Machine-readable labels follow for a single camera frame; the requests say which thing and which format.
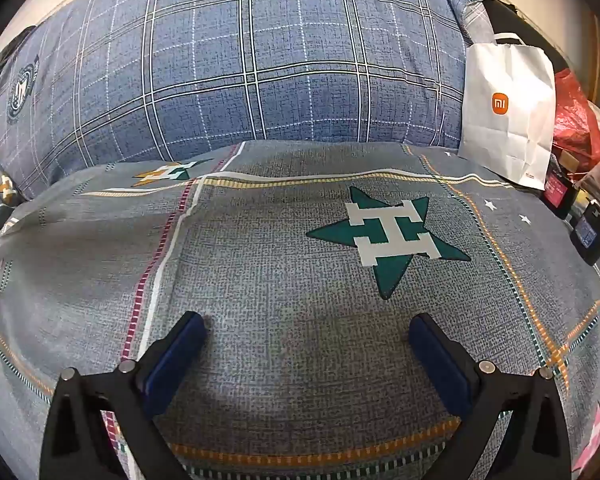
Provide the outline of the dark bottle with blue label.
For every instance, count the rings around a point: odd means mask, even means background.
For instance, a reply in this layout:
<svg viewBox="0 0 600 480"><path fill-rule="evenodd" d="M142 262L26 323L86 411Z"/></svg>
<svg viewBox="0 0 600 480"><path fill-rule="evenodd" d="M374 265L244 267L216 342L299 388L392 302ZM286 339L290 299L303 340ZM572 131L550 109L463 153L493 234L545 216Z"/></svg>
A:
<svg viewBox="0 0 600 480"><path fill-rule="evenodd" d="M589 266L600 258L600 203L591 200L570 234L578 254Z"/></svg>

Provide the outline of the dark bottle with pink label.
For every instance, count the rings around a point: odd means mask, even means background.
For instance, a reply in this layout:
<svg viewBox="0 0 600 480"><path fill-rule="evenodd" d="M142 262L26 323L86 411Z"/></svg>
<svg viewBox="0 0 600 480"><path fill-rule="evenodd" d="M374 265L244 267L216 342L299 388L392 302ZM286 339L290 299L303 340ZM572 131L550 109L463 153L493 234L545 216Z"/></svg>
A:
<svg viewBox="0 0 600 480"><path fill-rule="evenodd" d="M565 220L576 199L577 192L567 169L559 162L551 160L547 169L545 188L541 193L542 202L557 218Z"/></svg>

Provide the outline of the grey star-pattern bed sheet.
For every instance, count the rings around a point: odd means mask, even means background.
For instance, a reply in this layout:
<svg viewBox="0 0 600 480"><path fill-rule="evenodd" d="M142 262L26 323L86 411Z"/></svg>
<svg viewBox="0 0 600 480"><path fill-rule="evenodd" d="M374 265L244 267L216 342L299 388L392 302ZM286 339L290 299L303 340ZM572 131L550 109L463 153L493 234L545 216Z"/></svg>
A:
<svg viewBox="0 0 600 480"><path fill-rule="evenodd" d="M0 222L0 454L38 476L66 367L209 336L158 427L214 478L418 479L458 421L406 342L430 314L502 372L549 367L574 474L600 445L600 263L532 192L440 148L242 142L63 177Z"/></svg>

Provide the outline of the red plastic bag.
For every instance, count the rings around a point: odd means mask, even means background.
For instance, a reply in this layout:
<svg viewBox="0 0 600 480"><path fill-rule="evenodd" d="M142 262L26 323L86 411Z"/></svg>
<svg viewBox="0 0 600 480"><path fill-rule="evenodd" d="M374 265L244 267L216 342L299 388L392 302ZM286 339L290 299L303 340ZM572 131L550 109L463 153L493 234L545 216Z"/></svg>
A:
<svg viewBox="0 0 600 480"><path fill-rule="evenodd" d="M600 127L594 110L569 68L555 75L555 92L553 146L577 159L579 171L590 171L600 162Z"/></svg>

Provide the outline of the white paper shopping bag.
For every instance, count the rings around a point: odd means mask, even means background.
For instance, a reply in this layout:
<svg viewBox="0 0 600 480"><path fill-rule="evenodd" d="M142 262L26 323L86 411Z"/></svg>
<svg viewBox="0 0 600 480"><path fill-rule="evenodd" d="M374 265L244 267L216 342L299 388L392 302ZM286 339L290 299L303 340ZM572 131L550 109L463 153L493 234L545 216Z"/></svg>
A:
<svg viewBox="0 0 600 480"><path fill-rule="evenodd" d="M550 58L513 32L473 44L466 53L458 154L494 174L542 191L555 127Z"/></svg>

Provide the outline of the blue plaid pillow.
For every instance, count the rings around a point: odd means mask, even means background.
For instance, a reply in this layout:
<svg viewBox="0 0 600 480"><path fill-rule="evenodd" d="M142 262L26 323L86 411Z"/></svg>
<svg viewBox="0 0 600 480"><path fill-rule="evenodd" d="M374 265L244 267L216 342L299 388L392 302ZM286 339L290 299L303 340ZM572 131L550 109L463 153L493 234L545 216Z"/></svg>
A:
<svg viewBox="0 0 600 480"><path fill-rule="evenodd" d="M251 140L456 148L493 37L483 0L72 0L0 55L0 168L30 198Z"/></svg>

